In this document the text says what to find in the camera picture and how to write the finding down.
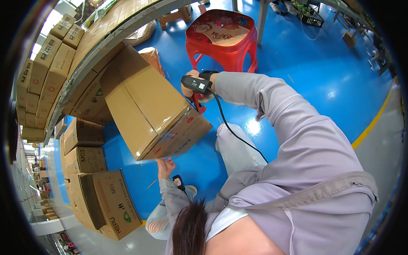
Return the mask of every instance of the gray floor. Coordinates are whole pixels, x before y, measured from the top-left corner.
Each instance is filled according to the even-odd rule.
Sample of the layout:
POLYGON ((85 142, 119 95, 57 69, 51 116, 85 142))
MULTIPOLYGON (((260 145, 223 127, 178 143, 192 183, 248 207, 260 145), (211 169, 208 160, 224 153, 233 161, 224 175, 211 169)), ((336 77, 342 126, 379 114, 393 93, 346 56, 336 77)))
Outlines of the gray floor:
MULTIPOLYGON (((380 197, 380 202, 373 209, 373 215, 368 222, 363 238, 377 222, 396 183, 402 160, 402 129, 400 88, 396 86, 377 124, 355 150, 364 170, 375 177, 380 197)), ((57 187, 53 150, 44 153, 48 161, 51 185, 57 187)), ((64 205, 60 190, 54 189, 53 192, 55 200, 51 201, 51 206, 60 217, 69 237, 83 254, 164 254, 166 242, 152 238, 143 226, 120 241, 111 240, 84 228, 75 219, 72 210, 64 205)))
POLYGON ((373 208, 363 238, 379 219, 396 184, 402 163, 403 128, 401 90, 394 86, 378 122, 355 149, 364 171, 371 173, 377 182, 380 200, 373 208))

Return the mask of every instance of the left hand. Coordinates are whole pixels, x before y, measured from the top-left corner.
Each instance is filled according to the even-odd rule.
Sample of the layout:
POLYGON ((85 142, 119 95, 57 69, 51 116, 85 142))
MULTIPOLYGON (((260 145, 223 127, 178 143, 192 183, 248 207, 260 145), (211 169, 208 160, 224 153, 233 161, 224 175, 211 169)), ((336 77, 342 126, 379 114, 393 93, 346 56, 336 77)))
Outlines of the left hand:
POLYGON ((164 157, 160 159, 156 158, 155 160, 159 168, 158 178, 159 179, 170 178, 171 172, 173 172, 174 168, 176 167, 176 164, 174 163, 174 161, 171 160, 171 157, 168 157, 167 159, 165 159, 164 157))

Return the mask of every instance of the sneaker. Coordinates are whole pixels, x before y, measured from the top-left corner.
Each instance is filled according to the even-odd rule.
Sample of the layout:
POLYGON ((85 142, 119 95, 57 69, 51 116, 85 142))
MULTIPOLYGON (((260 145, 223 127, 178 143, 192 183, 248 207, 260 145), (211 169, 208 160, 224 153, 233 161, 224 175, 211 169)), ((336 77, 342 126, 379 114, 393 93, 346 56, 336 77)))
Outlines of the sneaker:
POLYGON ((272 7, 272 10, 276 13, 281 13, 281 10, 279 10, 278 5, 274 4, 272 2, 269 3, 269 5, 272 7))
POLYGON ((292 2, 285 1, 285 5, 286 5, 286 8, 288 9, 288 11, 289 11, 290 14, 295 15, 295 16, 297 15, 297 10, 296 10, 296 8, 293 6, 293 3, 292 3, 292 2))

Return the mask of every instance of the red plastic stool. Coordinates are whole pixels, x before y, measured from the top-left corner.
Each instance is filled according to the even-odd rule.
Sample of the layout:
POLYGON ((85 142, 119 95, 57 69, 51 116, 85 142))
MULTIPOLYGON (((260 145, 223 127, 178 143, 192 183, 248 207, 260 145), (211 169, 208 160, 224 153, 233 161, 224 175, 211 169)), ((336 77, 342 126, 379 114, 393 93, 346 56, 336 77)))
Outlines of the red plastic stool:
POLYGON ((225 10, 209 10, 198 17, 186 30, 186 49, 194 70, 203 55, 219 62, 229 72, 242 72, 248 52, 251 67, 258 69, 256 59, 257 32, 252 18, 225 10))

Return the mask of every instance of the lavender jacket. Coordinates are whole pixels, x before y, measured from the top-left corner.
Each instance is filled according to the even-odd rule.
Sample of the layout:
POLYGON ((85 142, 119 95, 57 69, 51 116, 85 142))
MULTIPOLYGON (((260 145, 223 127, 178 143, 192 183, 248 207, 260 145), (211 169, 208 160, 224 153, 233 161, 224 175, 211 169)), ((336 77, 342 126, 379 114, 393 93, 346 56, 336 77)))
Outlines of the lavender jacket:
MULTIPOLYGON (((256 109, 256 120, 266 117, 275 128, 279 151, 266 166, 236 172, 227 179, 209 210, 208 230, 224 206, 259 205, 350 171, 363 171, 336 124, 282 79, 221 72, 215 89, 226 102, 256 109)), ((173 227, 189 200, 170 179, 160 179, 159 184, 173 227)), ((286 254, 353 254, 376 197, 372 189, 355 185, 307 205, 246 211, 286 254)), ((172 254, 171 240, 170 235, 167 255, 172 254)))

